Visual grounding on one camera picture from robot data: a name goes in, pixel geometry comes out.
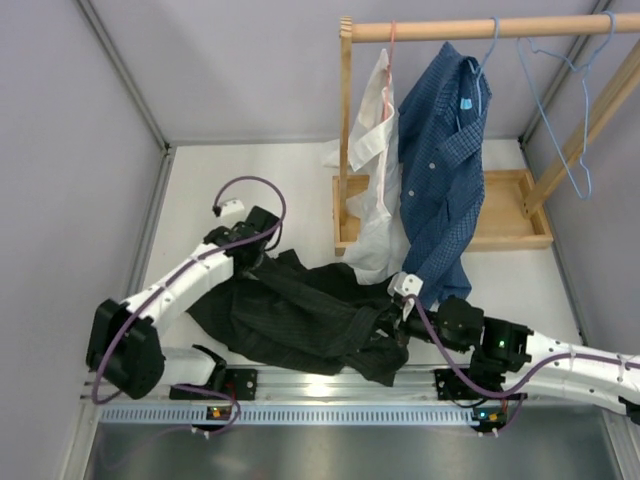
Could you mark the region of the black pinstripe shirt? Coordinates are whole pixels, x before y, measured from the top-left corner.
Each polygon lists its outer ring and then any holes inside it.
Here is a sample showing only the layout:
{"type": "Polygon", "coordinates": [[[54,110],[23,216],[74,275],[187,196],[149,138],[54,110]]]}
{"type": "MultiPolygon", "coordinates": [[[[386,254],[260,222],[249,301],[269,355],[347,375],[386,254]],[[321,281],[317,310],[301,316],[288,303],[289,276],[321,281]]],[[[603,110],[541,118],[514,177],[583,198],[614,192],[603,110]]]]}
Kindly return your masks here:
{"type": "Polygon", "coordinates": [[[345,263],[307,268],[288,250],[214,287],[188,313],[249,360],[319,375],[349,367],[392,386],[409,353],[388,285],[359,284],[345,263]]]}

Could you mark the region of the blue wire hanger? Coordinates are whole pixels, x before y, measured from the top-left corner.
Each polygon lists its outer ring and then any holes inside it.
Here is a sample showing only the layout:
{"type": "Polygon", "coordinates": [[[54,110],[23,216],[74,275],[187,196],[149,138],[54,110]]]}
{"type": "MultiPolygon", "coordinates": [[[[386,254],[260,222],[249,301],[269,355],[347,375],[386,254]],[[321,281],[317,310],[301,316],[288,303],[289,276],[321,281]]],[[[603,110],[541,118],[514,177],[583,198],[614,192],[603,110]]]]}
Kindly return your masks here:
{"type": "Polygon", "coordinates": [[[592,71],[592,66],[596,62],[596,59],[600,55],[601,51],[605,49],[613,36],[617,33],[619,22],[617,16],[612,11],[605,10],[601,14],[596,15],[598,18],[602,18],[606,21],[607,33],[603,36],[603,40],[596,47],[591,44],[586,50],[586,55],[581,61],[573,64],[564,54],[558,51],[551,51],[541,48],[537,41],[528,37],[526,39],[516,40],[516,49],[518,58],[523,68],[526,80],[529,85],[529,89],[533,95],[538,111],[542,115],[542,123],[539,128],[545,128],[549,136],[550,142],[553,145],[556,153],[556,164],[559,166],[559,171],[554,174],[550,180],[550,185],[545,189],[547,194],[552,193],[557,184],[564,178],[568,179],[579,199],[588,200],[593,193],[591,172],[588,166],[584,163],[584,157],[588,149],[588,138],[590,128],[595,125],[596,110],[595,101],[590,98],[588,80],[592,71]],[[528,56],[524,53],[523,45],[527,44],[531,55],[544,55],[550,58],[567,62],[572,74],[568,81],[560,91],[555,102],[551,108],[545,112],[542,105],[536,82],[530,75],[528,56]],[[582,95],[582,118],[577,124],[577,133],[567,136],[564,141],[560,140],[557,128],[560,126],[560,119],[558,117],[552,117],[552,113],[560,111],[561,97],[572,83],[576,84],[576,90],[582,95]]]}

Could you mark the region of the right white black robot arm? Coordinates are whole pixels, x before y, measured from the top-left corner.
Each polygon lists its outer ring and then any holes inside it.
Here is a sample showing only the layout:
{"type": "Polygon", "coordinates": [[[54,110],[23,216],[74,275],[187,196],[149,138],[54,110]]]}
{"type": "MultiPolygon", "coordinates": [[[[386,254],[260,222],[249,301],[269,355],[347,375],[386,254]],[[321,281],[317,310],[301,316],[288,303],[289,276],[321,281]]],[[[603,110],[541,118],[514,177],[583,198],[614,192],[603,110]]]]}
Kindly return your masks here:
{"type": "Polygon", "coordinates": [[[542,395],[600,407],[639,423],[639,356],[549,337],[489,317],[451,297],[437,311],[414,294],[392,293],[399,330],[433,344],[448,370],[478,397],[542,395]]]}

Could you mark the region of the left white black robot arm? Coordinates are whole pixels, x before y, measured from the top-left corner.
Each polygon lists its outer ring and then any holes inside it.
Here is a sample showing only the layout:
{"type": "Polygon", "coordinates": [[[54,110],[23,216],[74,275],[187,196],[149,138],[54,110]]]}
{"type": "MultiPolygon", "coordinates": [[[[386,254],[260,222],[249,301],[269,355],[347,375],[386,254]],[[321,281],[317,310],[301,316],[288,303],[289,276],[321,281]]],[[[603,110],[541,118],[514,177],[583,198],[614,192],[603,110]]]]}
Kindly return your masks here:
{"type": "Polygon", "coordinates": [[[158,386],[175,398],[213,399],[226,386],[226,362],[193,344],[168,347],[161,338],[171,325],[214,287],[255,266],[282,221],[238,200],[215,207],[218,227],[157,282],[123,301],[107,299],[96,309],[86,365],[128,397],[138,400],[158,386]]]}

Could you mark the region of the white shirt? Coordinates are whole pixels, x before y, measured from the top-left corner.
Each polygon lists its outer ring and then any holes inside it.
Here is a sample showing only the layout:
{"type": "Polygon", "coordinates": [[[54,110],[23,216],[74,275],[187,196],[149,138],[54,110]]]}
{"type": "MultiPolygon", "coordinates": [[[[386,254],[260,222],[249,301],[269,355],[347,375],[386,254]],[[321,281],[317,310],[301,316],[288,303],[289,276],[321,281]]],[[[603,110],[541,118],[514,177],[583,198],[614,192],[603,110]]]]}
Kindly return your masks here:
{"type": "Polygon", "coordinates": [[[361,285],[373,285],[402,270],[408,240],[400,219],[401,166],[398,160],[398,115],[392,80],[392,113],[381,120],[386,52],[380,52],[349,135],[348,165],[369,177],[362,193],[347,200],[347,211],[360,220],[355,243],[343,261],[361,285]]]}

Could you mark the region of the blue checked shirt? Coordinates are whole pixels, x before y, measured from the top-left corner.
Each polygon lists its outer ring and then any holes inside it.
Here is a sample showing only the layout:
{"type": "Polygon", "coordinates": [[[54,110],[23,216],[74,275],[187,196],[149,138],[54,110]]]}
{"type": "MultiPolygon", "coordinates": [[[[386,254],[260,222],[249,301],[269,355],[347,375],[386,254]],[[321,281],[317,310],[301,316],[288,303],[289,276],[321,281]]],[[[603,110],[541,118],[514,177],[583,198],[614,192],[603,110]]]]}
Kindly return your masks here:
{"type": "Polygon", "coordinates": [[[461,256],[485,199],[488,114],[479,116],[476,106],[459,110],[462,97],[477,102],[468,60],[479,63],[444,43],[399,108],[400,216],[409,241],[403,270],[423,281],[426,308],[471,292],[461,256]]]}

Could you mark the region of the blue hanger holding shirt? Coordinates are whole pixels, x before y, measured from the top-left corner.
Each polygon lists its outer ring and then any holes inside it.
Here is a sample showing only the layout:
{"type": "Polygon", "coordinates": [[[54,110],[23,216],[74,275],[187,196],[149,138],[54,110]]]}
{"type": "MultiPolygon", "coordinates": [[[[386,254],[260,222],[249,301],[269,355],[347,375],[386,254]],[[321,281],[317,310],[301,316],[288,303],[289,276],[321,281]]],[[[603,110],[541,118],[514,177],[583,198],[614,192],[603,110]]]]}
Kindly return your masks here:
{"type": "Polygon", "coordinates": [[[474,103],[471,98],[462,97],[459,104],[460,111],[471,110],[474,106],[476,106],[479,116],[488,114],[488,108],[492,97],[490,87],[486,86],[486,89],[483,89],[482,87],[482,83],[488,83],[485,75],[485,67],[495,49],[500,34],[500,19],[498,17],[493,17],[492,20],[494,22],[493,39],[482,61],[477,65],[474,65],[474,63],[470,60],[467,61],[471,73],[475,75],[477,102],[474,103]]]}

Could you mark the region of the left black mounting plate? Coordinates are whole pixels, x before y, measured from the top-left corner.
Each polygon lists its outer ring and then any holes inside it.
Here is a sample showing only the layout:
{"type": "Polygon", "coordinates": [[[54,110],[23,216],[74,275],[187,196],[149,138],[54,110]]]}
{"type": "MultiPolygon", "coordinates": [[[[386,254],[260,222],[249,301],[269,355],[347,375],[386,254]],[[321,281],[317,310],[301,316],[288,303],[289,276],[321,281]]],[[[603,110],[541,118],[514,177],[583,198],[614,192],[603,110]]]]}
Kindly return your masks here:
{"type": "MultiPolygon", "coordinates": [[[[235,400],[253,401],[258,386],[258,372],[251,368],[224,368],[216,370],[211,379],[199,389],[206,389],[230,396],[235,400]]],[[[169,391],[171,400],[208,400],[210,395],[185,391],[172,387],[169,391]]]]}

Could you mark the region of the wooden clothes rack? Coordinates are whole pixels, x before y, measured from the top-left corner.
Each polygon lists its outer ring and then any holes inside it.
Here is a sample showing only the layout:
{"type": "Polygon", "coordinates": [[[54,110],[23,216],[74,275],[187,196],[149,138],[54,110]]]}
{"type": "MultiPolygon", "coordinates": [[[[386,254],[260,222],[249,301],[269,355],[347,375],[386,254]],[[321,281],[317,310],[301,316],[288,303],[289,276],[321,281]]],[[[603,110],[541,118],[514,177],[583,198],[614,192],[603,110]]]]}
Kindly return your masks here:
{"type": "MultiPolygon", "coordinates": [[[[332,180],[334,251],[342,255],[357,238],[360,221],[348,213],[348,198],[365,190],[369,180],[351,175],[347,168],[348,123],[351,104],[352,47],[356,43],[387,41],[475,40],[523,37],[553,37],[600,34],[631,34],[639,30],[636,13],[608,16],[604,13],[578,16],[507,18],[505,20],[456,20],[401,23],[356,23],[349,16],[340,20],[341,131],[339,173],[332,180]]],[[[561,149],[558,158],[539,180],[527,169],[490,170],[485,175],[486,198],[472,252],[545,249],[553,241],[543,209],[579,150],[602,132],[622,104],[639,85],[639,50],[625,57],[604,90],[588,109],[588,118],[579,125],[561,149]]]]}

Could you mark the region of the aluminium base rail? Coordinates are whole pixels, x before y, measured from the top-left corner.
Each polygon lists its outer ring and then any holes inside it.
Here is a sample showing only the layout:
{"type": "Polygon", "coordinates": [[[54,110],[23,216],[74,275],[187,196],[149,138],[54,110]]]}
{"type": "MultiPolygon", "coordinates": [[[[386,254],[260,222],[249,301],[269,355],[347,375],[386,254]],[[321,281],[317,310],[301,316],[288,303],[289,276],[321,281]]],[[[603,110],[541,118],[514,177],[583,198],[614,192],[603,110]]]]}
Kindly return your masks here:
{"type": "MultiPolygon", "coordinates": [[[[519,383],[519,379],[510,375],[501,389],[510,393],[511,398],[526,395],[530,398],[556,398],[566,401],[598,405],[610,410],[621,410],[622,401],[639,401],[639,383],[632,371],[615,366],[610,378],[598,378],[594,384],[584,378],[571,380],[554,375],[568,361],[554,361],[533,375],[528,382],[519,383]]],[[[434,371],[432,366],[411,366],[395,375],[391,387],[364,379],[358,372],[345,369],[335,376],[313,375],[276,367],[245,365],[238,368],[256,369],[258,386],[255,403],[280,404],[391,404],[436,402],[434,371]]],[[[158,385],[142,397],[145,402],[169,401],[170,385],[158,385]]],[[[185,391],[210,395],[208,400],[184,400],[192,402],[226,401],[230,396],[211,390],[191,386],[185,391]]]]}

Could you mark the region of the left aluminium frame post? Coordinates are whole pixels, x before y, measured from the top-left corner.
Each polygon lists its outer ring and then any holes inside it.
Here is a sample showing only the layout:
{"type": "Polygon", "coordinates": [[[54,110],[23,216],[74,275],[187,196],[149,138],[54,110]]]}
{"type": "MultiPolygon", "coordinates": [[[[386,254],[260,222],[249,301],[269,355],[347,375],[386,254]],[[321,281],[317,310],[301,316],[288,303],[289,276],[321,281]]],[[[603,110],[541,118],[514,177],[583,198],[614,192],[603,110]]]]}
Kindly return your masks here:
{"type": "Polygon", "coordinates": [[[137,85],[132,73],[127,67],[123,57],[121,56],[115,42],[112,39],[106,25],[101,19],[97,9],[89,0],[74,0],[73,4],[78,9],[81,17],[87,23],[92,31],[99,47],[105,54],[109,64],[114,69],[125,93],[132,101],[136,111],[143,121],[146,129],[152,136],[154,143],[161,152],[166,154],[170,150],[170,142],[163,134],[158,122],[156,121],[151,109],[146,102],[142,91],[137,85]]]}

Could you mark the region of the aluminium frame post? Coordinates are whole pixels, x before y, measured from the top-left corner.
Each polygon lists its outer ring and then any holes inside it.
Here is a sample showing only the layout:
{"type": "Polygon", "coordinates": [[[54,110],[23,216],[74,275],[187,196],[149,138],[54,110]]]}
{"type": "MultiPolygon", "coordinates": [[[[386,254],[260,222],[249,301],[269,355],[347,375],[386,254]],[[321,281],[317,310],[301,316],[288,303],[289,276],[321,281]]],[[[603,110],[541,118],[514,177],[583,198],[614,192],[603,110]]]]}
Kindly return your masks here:
{"type": "Polygon", "coordinates": [[[161,152],[166,154],[170,150],[170,142],[163,134],[158,122],[156,121],[151,109],[146,102],[142,91],[137,85],[132,73],[127,67],[123,57],[121,56],[115,42],[112,39],[106,25],[101,19],[97,9],[89,0],[74,0],[73,4],[78,9],[81,17],[87,23],[92,31],[99,47],[105,54],[109,64],[114,69],[125,93],[132,101],[136,111],[143,121],[146,129],[152,136],[154,143],[161,152]]]}
{"type": "MultiPolygon", "coordinates": [[[[592,14],[601,14],[605,10],[612,11],[616,6],[616,0],[599,0],[596,1],[593,5],[592,14]]],[[[592,43],[592,37],[587,35],[579,35],[576,36],[575,39],[570,44],[570,48],[566,51],[565,56],[573,63],[581,61],[582,58],[586,55],[586,50],[592,43]]],[[[540,97],[541,105],[545,112],[547,112],[556,98],[558,97],[560,91],[568,81],[572,71],[568,66],[567,62],[562,60],[560,66],[556,69],[551,81],[547,85],[547,87],[543,90],[543,95],[540,97]]],[[[521,147],[524,147],[533,137],[534,133],[542,123],[542,115],[536,110],[532,116],[530,117],[528,123],[526,124],[526,128],[522,132],[522,134],[518,137],[518,141],[521,147]]]]}

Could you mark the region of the right aluminium frame post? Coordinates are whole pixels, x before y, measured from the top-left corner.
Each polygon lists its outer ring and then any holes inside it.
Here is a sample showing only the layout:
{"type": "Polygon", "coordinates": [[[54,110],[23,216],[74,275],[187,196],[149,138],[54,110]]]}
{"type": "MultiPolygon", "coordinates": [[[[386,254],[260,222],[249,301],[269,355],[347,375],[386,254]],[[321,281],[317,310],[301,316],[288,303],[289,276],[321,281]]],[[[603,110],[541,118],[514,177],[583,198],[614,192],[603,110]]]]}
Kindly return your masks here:
{"type": "MultiPolygon", "coordinates": [[[[592,14],[601,14],[605,10],[612,11],[616,6],[616,0],[599,0],[596,1],[593,5],[592,14]]],[[[575,39],[570,44],[570,48],[566,51],[565,56],[573,63],[581,61],[582,58],[586,55],[586,50],[592,43],[592,37],[587,35],[579,35],[576,36],[575,39]]],[[[567,62],[562,60],[560,66],[556,69],[551,81],[547,85],[547,87],[543,90],[543,95],[540,97],[541,105],[545,112],[547,112],[556,98],[558,97],[560,91],[568,81],[572,71],[568,66],[567,62]]],[[[526,128],[522,132],[522,134],[518,137],[518,141],[521,147],[524,147],[533,137],[534,133],[542,123],[542,115],[536,110],[532,116],[530,117],[528,123],[526,124],[526,128]]]]}

